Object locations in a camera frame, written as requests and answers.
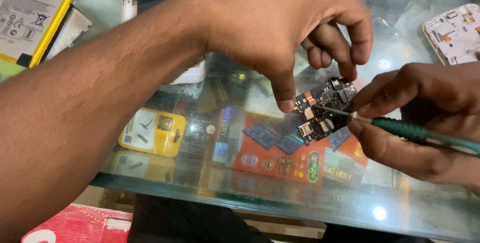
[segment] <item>hairy arm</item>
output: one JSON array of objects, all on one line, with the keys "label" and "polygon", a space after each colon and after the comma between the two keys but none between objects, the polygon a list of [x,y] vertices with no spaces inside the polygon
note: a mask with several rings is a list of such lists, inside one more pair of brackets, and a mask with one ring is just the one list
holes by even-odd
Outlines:
[{"label": "hairy arm", "polygon": [[168,0],[11,78],[0,86],[0,234],[18,240],[73,201],[138,108],[205,52],[264,74],[290,112],[298,46],[313,68],[335,59],[354,80],[371,28],[357,0]]},{"label": "hairy arm", "polygon": [[73,201],[167,75],[205,53],[176,2],[0,86],[0,234],[18,240]]}]

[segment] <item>table surface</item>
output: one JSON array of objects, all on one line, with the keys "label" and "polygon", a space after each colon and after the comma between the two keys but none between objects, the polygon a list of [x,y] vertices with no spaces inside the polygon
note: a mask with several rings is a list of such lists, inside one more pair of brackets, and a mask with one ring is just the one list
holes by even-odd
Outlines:
[{"label": "table surface", "polygon": [[[479,2],[361,1],[371,10],[375,36],[369,63],[358,67],[357,89],[376,74],[408,62],[439,64],[421,25],[449,9]],[[75,43],[120,24],[122,0],[75,0],[75,5],[94,22]],[[298,93],[303,93],[327,77],[337,76],[338,67],[334,62],[330,68],[314,70],[308,66],[305,51],[299,49],[295,74]],[[239,111],[235,119],[239,123],[231,124],[230,132],[241,134],[245,115],[280,132],[295,131],[292,122],[298,118],[280,113],[271,93],[262,91],[261,81],[260,76],[224,56],[209,54],[203,82],[162,86],[145,105],[186,118],[178,155],[138,153],[149,161],[148,172],[117,175],[112,174],[119,161],[116,154],[128,151],[117,145],[92,185],[429,238],[480,240],[480,199],[458,186],[421,182],[373,161],[355,174],[355,182],[332,176],[324,166],[323,173],[320,169],[321,186],[231,169],[237,152],[213,161],[217,133],[206,133],[205,126],[213,125],[219,132],[219,118],[225,109]],[[390,116],[398,118],[399,112]]]}]

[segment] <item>hand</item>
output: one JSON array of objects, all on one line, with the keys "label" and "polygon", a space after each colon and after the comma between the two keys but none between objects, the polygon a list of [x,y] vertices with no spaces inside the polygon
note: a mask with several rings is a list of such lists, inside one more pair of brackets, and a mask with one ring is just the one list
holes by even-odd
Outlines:
[{"label": "hand", "polygon": [[[313,68],[332,58],[340,74],[357,78],[356,65],[372,49],[369,10],[358,0],[201,0],[207,7],[206,51],[222,52],[257,70],[271,82],[280,110],[291,112],[295,99],[294,55],[300,44]],[[339,30],[346,25],[352,47]]]},{"label": "hand", "polygon": [[[377,75],[358,92],[351,107],[369,118],[400,107],[406,121],[480,142],[479,71],[480,62],[445,67],[407,64]],[[348,126],[372,160],[420,180],[463,185],[480,195],[480,158],[407,142],[357,120]]]}]

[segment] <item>glass edge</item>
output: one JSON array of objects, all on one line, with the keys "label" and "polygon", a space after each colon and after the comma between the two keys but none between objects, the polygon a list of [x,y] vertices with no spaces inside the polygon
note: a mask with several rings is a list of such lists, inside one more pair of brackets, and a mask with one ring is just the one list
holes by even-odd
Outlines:
[{"label": "glass edge", "polygon": [[339,224],[354,228],[365,228],[370,230],[385,231],[396,234],[406,234],[411,236],[439,239],[454,242],[477,242],[476,240],[457,238],[446,235],[431,234],[422,231],[408,231],[393,228],[379,229],[372,225],[364,223],[347,221],[344,218],[329,217],[328,219],[316,217],[313,215],[305,216],[304,213],[309,208],[307,205],[295,205],[291,203],[273,201],[258,197],[250,197],[243,194],[233,194],[227,192],[214,192],[215,197],[199,194],[199,188],[192,186],[176,185],[160,181],[147,180],[143,178],[128,177],[122,175],[113,175],[110,173],[99,172],[90,183],[92,186],[132,191],[140,194],[147,194],[171,199],[178,199],[196,203],[207,203],[211,205],[228,207],[231,209],[249,210],[255,212],[264,212],[274,215],[283,215],[308,220],[316,220],[324,223]]}]

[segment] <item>glass table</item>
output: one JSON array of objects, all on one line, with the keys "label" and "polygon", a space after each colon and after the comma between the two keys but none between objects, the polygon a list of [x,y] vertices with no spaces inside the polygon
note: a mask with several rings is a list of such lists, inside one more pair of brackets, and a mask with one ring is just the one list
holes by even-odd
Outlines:
[{"label": "glass table", "polygon": [[[479,2],[361,1],[371,10],[375,36],[369,63],[358,67],[358,90],[376,74],[408,62],[439,64],[421,25],[454,7]],[[75,43],[120,24],[122,0],[75,0],[75,5],[94,22]],[[314,70],[306,58],[299,49],[294,70],[299,94],[339,75],[335,62]],[[332,150],[335,142],[325,139],[290,154],[279,146],[262,148],[242,130],[261,124],[294,141],[300,139],[299,117],[278,111],[261,75],[219,54],[207,55],[206,61],[202,82],[162,86],[145,104],[185,118],[178,154],[167,157],[117,145],[92,185],[435,239],[480,240],[478,197],[368,160],[351,137],[345,142],[354,145],[350,149],[344,144]],[[389,116],[399,118],[399,111]],[[314,157],[317,166],[309,163]],[[120,171],[121,165],[129,169]]]}]

